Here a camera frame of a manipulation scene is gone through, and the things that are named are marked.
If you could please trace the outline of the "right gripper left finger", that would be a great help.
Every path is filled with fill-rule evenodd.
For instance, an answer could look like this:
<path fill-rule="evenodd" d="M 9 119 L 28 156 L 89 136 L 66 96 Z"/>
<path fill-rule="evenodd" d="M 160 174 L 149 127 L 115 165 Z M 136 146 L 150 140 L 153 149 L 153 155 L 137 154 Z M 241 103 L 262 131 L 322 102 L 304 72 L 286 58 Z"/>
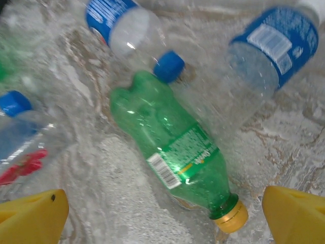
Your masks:
<path fill-rule="evenodd" d="M 63 189 L 1 203 L 1 243 L 59 243 L 68 214 Z"/>

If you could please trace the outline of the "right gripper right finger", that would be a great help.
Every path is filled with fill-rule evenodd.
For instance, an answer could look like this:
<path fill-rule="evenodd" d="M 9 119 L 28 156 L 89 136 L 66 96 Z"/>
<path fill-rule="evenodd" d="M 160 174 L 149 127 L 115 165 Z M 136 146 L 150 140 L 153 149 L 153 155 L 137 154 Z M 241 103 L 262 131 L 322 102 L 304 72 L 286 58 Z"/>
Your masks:
<path fill-rule="evenodd" d="M 324 197 L 268 186 L 262 208 L 275 243 L 324 243 Z"/>

